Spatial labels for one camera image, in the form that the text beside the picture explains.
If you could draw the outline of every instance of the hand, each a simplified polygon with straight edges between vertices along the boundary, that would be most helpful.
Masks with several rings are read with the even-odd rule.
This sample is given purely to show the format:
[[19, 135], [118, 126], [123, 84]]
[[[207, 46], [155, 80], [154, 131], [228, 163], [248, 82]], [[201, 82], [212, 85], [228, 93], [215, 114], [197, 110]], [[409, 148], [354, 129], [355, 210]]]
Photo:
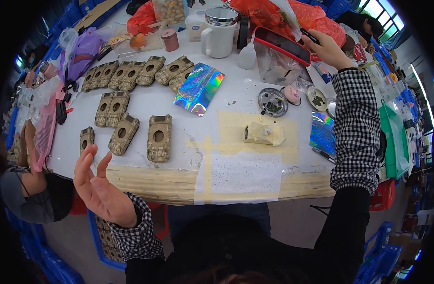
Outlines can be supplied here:
[[368, 46], [367, 41], [365, 40], [365, 38], [359, 36], [359, 43], [362, 45], [362, 48], [366, 48]]
[[304, 50], [308, 48], [313, 49], [324, 63], [334, 66], [337, 70], [354, 67], [351, 60], [344, 54], [332, 37], [313, 29], [308, 30], [308, 32], [320, 41], [320, 45], [314, 43], [306, 35], [302, 35]]
[[36, 128], [32, 124], [31, 120], [28, 120], [28, 121], [26, 121], [26, 123], [24, 123], [24, 126], [23, 126], [23, 129], [21, 130], [21, 133], [23, 134], [23, 136], [26, 137], [26, 139], [34, 141], [34, 136], [36, 134]]
[[135, 227], [137, 218], [133, 202], [106, 178], [111, 152], [99, 163], [97, 176], [94, 176], [90, 165], [96, 154], [97, 145], [89, 144], [75, 165], [73, 184], [78, 195], [86, 207], [101, 218], [124, 228]]

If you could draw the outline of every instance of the red smartphone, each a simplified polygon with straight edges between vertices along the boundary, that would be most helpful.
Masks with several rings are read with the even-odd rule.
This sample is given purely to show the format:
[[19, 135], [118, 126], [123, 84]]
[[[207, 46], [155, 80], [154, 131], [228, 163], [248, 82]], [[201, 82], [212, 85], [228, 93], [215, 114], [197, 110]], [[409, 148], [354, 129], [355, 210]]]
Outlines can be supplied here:
[[302, 45], [299, 43], [260, 26], [256, 27], [253, 32], [255, 33], [255, 42], [277, 50], [304, 66], [310, 66], [310, 52], [302, 49]]

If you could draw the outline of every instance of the white cup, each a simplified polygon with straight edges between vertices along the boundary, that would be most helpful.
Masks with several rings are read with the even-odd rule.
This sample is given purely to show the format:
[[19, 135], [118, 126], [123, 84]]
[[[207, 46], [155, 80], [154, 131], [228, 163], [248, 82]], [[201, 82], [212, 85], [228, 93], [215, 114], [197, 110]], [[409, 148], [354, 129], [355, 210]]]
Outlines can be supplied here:
[[233, 49], [238, 13], [226, 7], [206, 10], [207, 28], [201, 33], [201, 53], [214, 58], [228, 56]]

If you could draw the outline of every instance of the jeans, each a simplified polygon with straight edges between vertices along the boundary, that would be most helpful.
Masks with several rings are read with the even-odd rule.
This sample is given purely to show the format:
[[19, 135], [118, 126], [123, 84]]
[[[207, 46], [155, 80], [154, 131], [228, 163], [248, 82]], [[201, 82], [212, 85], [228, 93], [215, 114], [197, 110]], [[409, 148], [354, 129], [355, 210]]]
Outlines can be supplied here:
[[247, 217], [258, 222], [266, 235], [271, 236], [267, 203], [230, 205], [185, 205], [168, 207], [168, 223], [171, 239], [190, 223], [210, 215], [231, 214]]

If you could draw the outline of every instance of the gingham shirt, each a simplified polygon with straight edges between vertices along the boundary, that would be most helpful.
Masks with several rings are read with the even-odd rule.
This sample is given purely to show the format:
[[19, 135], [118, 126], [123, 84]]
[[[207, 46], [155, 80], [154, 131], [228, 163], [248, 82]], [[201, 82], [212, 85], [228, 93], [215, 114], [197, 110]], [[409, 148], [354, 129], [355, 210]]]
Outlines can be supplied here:
[[124, 261], [127, 262], [130, 258], [164, 258], [162, 241], [154, 235], [151, 209], [141, 197], [131, 192], [126, 192], [126, 195], [141, 213], [142, 219], [137, 214], [139, 225], [129, 229], [110, 223], [111, 233], [123, 252]]
[[337, 93], [334, 120], [335, 167], [331, 187], [362, 187], [369, 193], [378, 187], [380, 114], [370, 77], [363, 71], [345, 70], [331, 82]]
[[[380, 163], [380, 116], [369, 76], [357, 70], [345, 70], [332, 76], [337, 93], [334, 130], [336, 166], [331, 172], [331, 187], [362, 187], [372, 193], [378, 186]], [[151, 209], [141, 197], [126, 192], [142, 220], [135, 228], [110, 223], [112, 235], [124, 255], [130, 258], [164, 258], [162, 242], [153, 233]]]

